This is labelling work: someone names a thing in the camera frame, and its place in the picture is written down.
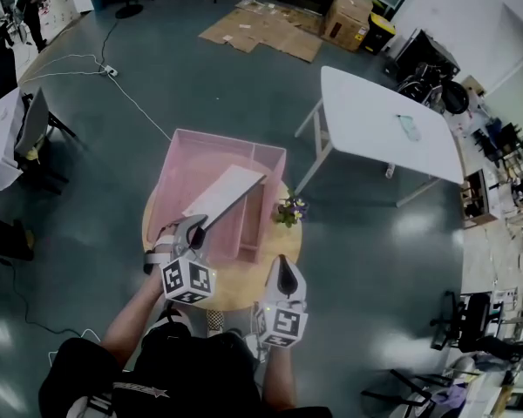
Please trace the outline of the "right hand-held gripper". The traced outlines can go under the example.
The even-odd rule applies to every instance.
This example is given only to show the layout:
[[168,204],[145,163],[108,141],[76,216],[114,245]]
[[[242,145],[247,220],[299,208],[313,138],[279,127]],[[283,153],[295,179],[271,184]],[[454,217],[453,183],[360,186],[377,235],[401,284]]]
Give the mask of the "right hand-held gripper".
[[306,281],[295,263],[284,254],[272,262],[265,284],[264,301],[267,303],[258,302],[256,305],[255,324],[261,344],[289,348],[303,337],[309,315],[294,308],[270,304],[282,300],[283,295],[290,305],[306,303]]

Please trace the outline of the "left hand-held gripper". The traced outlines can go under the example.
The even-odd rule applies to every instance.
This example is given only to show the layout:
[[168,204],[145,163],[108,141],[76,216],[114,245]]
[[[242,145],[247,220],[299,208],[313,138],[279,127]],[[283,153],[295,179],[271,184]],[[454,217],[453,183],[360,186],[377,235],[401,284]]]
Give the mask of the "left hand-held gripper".
[[178,219],[161,229],[153,248],[146,252],[144,271],[160,272],[167,300],[193,305],[214,296],[216,271],[207,265],[206,222],[205,214]]

